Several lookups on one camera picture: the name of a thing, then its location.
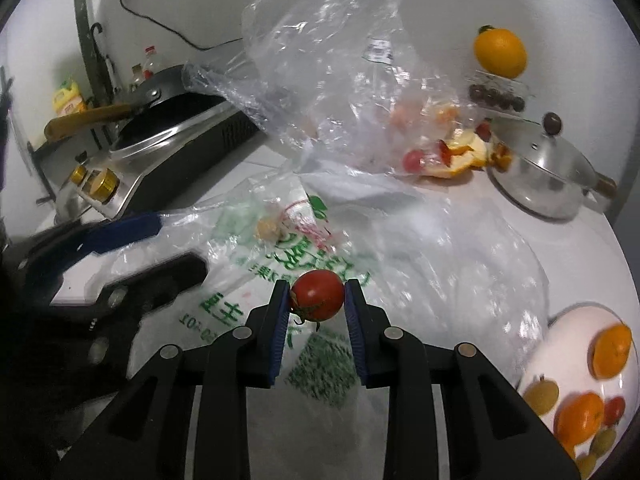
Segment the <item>power cord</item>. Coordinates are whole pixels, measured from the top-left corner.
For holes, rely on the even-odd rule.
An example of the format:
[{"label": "power cord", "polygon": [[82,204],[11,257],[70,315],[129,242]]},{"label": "power cord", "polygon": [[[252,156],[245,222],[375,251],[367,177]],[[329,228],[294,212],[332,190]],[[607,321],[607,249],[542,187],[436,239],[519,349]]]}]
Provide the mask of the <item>power cord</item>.
[{"label": "power cord", "polygon": [[162,28],[164,28],[164,30],[168,30],[169,32],[171,32],[171,33],[175,34],[176,36],[178,36],[178,38],[183,40],[191,48],[195,48],[196,50],[199,50],[201,52],[205,52],[207,50],[211,50],[212,48],[216,48],[217,46],[222,46],[222,45],[226,45],[228,43],[233,43],[235,41],[242,40],[242,38],[236,38],[235,40],[224,41],[223,43],[219,43],[219,44],[214,45],[214,46],[198,46],[195,43],[193,43],[193,41],[189,40],[189,38],[187,38],[183,33],[178,32],[177,30],[175,30],[175,29],[173,29],[171,27],[167,27],[164,23],[158,22],[158,20],[153,19],[151,16],[147,16],[146,14],[140,14],[139,12],[136,12],[135,10],[129,9],[129,7],[127,7],[124,4],[123,0],[120,0],[120,6],[124,10],[129,12],[130,14],[133,14],[134,16],[136,16],[138,18],[143,18],[144,20],[149,20],[151,23],[155,23],[158,27],[162,27]]}]

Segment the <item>wooden pan handle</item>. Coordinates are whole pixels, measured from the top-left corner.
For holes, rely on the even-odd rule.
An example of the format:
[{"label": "wooden pan handle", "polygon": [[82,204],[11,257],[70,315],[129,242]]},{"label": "wooden pan handle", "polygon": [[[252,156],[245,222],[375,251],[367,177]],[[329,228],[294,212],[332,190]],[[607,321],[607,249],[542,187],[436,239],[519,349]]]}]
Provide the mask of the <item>wooden pan handle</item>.
[{"label": "wooden pan handle", "polygon": [[601,173],[596,173],[598,176],[598,183],[593,188],[597,193],[600,193],[603,197],[613,200],[618,193],[618,186],[616,182]]},{"label": "wooden pan handle", "polygon": [[133,112],[134,109],[131,105],[118,104],[57,117],[50,120],[47,126],[44,127],[44,136],[49,142],[57,142],[76,134],[84,126],[113,123],[131,117]]}]

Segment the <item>plate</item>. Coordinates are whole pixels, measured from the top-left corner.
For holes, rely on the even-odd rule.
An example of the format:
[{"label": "plate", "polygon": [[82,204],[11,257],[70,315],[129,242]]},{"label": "plate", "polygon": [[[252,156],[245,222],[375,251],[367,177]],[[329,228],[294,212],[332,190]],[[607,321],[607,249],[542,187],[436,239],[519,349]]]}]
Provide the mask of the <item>plate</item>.
[{"label": "plate", "polygon": [[[626,409],[616,428],[616,444],[625,432],[638,405],[640,372],[636,346],[632,346],[622,372],[606,381],[591,377],[587,358],[589,347],[596,335],[620,322],[620,318],[606,307],[598,304],[584,304],[565,311],[549,327],[545,341],[536,349],[527,365],[518,386],[518,393],[522,395],[532,383],[539,379],[540,375],[558,384],[560,389],[558,402],[549,413],[540,417],[552,432],[557,407],[568,396],[589,391],[599,394],[605,402],[611,397],[625,398]],[[589,452],[591,440],[592,438],[576,446],[576,457]],[[609,453],[598,459],[596,469],[608,455]]]}]

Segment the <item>clear plastic bag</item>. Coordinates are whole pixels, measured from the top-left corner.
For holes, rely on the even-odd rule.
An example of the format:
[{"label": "clear plastic bag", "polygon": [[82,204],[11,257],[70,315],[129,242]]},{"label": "clear plastic bag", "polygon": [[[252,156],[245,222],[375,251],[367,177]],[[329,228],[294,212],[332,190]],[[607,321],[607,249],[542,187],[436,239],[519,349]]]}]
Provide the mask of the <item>clear plastic bag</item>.
[{"label": "clear plastic bag", "polygon": [[[267,133],[373,173],[450,163],[439,139],[474,122],[448,79],[421,61],[401,0],[256,0],[242,14],[244,50],[185,66],[191,91],[221,94]],[[403,157],[422,150],[419,166]]]},{"label": "clear plastic bag", "polygon": [[[546,276],[526,242],[488,202],[454,203],[313,152],[295,171],[163,215],[157,237],[112,255],[94,292],[187,250],[209,263],[202,286],[142,320],[130,373],[165,344],[202,346],[244,323],[276,279],[331,269],[358,279],[392,324],[436,346],[473,342],[515,384],[548,316]],[[279,224],[278,241],[257,236],[262,219]],[[247,393],[252,478],[381,478],[388,392],[360,387],[342,311],[318,332],[296,321],[275,387]]]},{"label": "clear plastic bag", "polygon": [[[278,225],[277,239],[257,232],[264,219]],[[165,310],[185,307],[219,334],[264,304],[275,280],[292,283],[308,270],[330,269],[343,280],[359,279],[369,303],[425,343],[477,344],[512,383],[546,330],[543,269],[490,202],[455,203],[381,174],[308,158],[295,172],[253,177],[225,196],[166,213],[163,225],[157,237],[114,253],[89,295],[118,277],[195,251],[209,264],[207,279]],[[211,313],[201,303],[215,294],[241,303],[242,315],[221,314],[222,324],[210,316],[204,323],[200,318]],[[163,324],[139,337],[166,333],[156,349],[169,342],[203,344],[195,333],[176,340],[180,325]]]}]

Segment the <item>stove knob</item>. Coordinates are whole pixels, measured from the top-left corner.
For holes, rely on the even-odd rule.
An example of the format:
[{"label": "stove knob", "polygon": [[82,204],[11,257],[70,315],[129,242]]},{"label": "stove knob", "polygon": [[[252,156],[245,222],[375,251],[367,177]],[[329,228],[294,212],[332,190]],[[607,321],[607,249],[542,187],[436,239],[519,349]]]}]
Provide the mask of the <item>stove knob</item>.
[{"label": "stove knob", "polygon": [[102,170],[91,184],[89,196],[103,204],[107,203],[115,193],[120,179],[111,170]]},{"label": "stove knob", "polygon": [[80,164],[76,166],[76,168],[69,175],[69,180],[76,184],[76,186],[80,186],[82,181],[84,180],[84,176],[86,175],[86,168]]}]

